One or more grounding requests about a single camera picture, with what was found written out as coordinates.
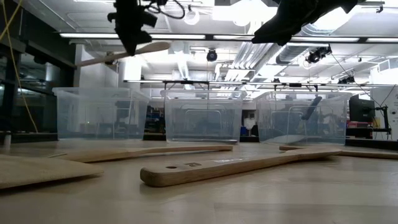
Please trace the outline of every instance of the monitor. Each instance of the monitor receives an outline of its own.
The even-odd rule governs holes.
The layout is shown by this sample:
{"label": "monitor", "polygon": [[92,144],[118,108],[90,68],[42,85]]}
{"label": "monitor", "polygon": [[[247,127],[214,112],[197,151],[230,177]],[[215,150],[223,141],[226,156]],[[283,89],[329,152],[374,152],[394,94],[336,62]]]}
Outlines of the monitor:
{"label": "monitor", "polygon": [[349,99],[349,120],[357,122],[373,122],[375,117],[374,101],[362,100],[358,97]]}

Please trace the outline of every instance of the plastic storage container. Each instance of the plastic storage container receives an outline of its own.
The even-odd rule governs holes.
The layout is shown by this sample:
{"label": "plastic storage container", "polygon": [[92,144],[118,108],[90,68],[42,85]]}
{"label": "plastic storage container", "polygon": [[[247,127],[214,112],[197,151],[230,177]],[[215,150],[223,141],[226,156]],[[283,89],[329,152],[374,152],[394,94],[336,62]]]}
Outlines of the plastic storage container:
{"label": "plastic storage container", "polygon": [[351,93],[271,91],[256,100],[260,142],[344,144]]}
{"label": "plastic storage container", "polygon": [[245,91],[163,90],[167,141],[239,142]]}
{"label": "plastic storage container", "polygon": [[148,97],[128,88],[54,88],[58,138],[142,139]]}

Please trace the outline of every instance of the wooden spatula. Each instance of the wooden spatula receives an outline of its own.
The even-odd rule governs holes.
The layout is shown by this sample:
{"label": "wooden spatula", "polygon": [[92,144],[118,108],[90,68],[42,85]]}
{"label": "wooden spatula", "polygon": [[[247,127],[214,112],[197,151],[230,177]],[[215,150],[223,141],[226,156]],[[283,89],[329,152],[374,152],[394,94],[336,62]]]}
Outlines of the wooden spatula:
{"label": "wooden spatula", "polygon": [[203,162],[182,162],[169,166],[141,169],[141,180],[152,187],[166,187],[198,180],[238,174],[250,170],[277,166],[293,161],[318,159],[337,155],[339,149],[299,149],[276,156],[254,157],[252,159],[224,159]]}
{"label": "wooden spatula", "polygon": [[0,170],[0,189],[104,172],[99,166],[80,162],[3,155]]}
{"label": "wooden spatula", "polygon": [[65,159],[76,162],[100,162],[113,159],[127,159],[148,153],[188,152],[188,151],[231,151],[233,146],[183,146],[183,147],[152,147],[143,149],[108,149],[97,151],[80,151],[53,154],[46,157]]}
{"label": "wooden spatula", "polygon": [[[279,146],[281,151],[303,149],[304,147],[299,146]],[[363,157],[363,158],[374,158],[374,159],[398,159],[398,153],[390,152],[359,152],[342,150],[339,156],[351,156],[351,157]]]}
{"label": "wooden spatula", "polygon": [[[143,48],[137,49],[136,55],[151,53],[151,52],[158,52],[161,50],[167,50],[169,48],[170,48],[170,44],[167,42],[155,42],[155,43],[148,44]],[[103,58],[94,58],[91,60],[85,60],[85,61],[80,62],[80,63],[76,64],[76,67],[95,65],[97,63],[103,63],[103,62],[108,62],[108,61],[112,61],[112,60],[117,60],[117,59],[125,58],[128,56],[129,56],[129,54],[127,52],[124,52],[124,53],[120,53],[120,54],[109,55],[109,56],[106,56]]]}

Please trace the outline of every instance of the yellow cable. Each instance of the yellow cable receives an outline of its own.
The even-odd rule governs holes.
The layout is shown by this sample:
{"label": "yellow cable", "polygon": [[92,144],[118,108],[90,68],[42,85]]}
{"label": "yellow cable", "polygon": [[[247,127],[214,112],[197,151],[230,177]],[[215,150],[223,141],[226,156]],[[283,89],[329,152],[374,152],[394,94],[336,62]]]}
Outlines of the yellow cable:
{"label": "yellow cable", "polygon": [[[15,15],[17,14],[17,12],[18,12],[18,9],[21,7],[21,5],[22,5],[22,1],[23,0],[19,0],[19,3],[18,3],[18,5],[17,5],[17,7],[15,8],[15,11],[14,11],[14,13],[12,13],[12,16],[11,16],[11,18],[10,18],[10,21],[7,23],[7,16],[5,17],[6,18],[6,28],[4,28],[4,30],[2,31],[2,33],[1,33],[1,35],[0,35],[0,41],[2,40],[2,38],[4,37],[4,34],[6,34],[6,32],[8,31],[8,28],[9,28],[9,26],[11,25],[11,23],[12,23],[12,21],[14,20],[14,17],[15,17]],[[4,0],[2,1],[2,5],[3,5],[3,7],[4,8],[6,8],[4,5],[5,5],[5,2],[4,2]]]}
{"label": "yellow cable", "polygon": [[6,21],[6,24],[7,24],[5,30],[3,31],[3,33],[4,33],[4,32],[7,32],[8,43],[9,43],[9,45],[10,45],[10,52],[11,52],[12,64],[14,65],[15,76],[17,77],[17,80],[18,80],[19,89],[21,90],[21,96],[22,96],[22,99],[24,100],[24,104],[25,104],[25,107],[26,107],[26,111],[27,111],[27,113],[28,113],[28,115],[29,115],[30,121],[32,122],[32,124],[33,124],[33,126],[34,126],[36,133],[39,133],[38,130],[37,130],[37,126],[36,126],[36,124],[35,124],[35,121],[33,120],[33,117],[32,117],[32,115],[31,115],[30,110],[29,110],[29,107],[28,107],[28,105],[27,105],[24,92],[22,91],[21,79],[19,78],[19,73],[18,73],[18,69],[17,69],[17,64],[16,64],[15,57],[14,57],[14,51],[13,51],[13,49],[12,49],[11,36],[10,36],[9,29],[8,29],[8,27],[10,26],[10,24],[11,24],[11,22],[12,22],[13,17],[11,17],[11,19],[10,19],[9,22],[7,21],[6,3],[4,2],[4,0],[2,1],[2,10],[3,10],[3,13],[4,13],[4,20]]}

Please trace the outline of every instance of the wooden table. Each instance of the wooden table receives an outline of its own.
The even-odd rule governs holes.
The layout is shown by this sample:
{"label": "wooden table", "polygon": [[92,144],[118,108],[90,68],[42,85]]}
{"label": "wooden table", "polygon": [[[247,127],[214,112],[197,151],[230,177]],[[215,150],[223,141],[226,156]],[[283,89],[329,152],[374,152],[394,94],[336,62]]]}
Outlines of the wooden table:
{"label": "wooden table", "polygon": [[[39,156],[143,145],[172,146],[165,142],[60,141],[15,144],[11,152]],[[161,189],[139,179],[141,167],[153,164],[276,153],[277,146],[241,143],[234,152],[99,163],[105,168],[100,178],[0,191],[0,223],[397,223],[398,161],[335,156]]]}

